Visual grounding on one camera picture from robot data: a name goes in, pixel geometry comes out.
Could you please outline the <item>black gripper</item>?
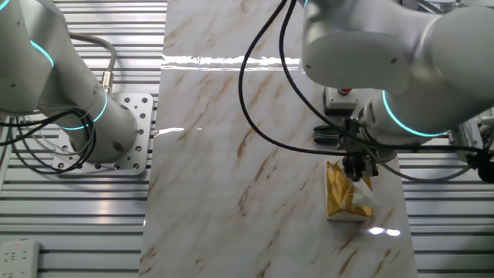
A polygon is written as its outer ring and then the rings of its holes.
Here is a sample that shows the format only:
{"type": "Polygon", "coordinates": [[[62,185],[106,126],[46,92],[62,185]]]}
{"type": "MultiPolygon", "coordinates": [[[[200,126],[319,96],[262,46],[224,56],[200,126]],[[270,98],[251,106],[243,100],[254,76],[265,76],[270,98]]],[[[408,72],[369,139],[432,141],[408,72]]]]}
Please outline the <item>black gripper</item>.
{"type": "Polygon", "coordinates": [[[342,135],[340,146],[346,151],[343,157],[343,171],[347,178],[359,181],[379,175],[376,161],[371,157],[363,143],[355,141],[347,135],[342,135]]]}

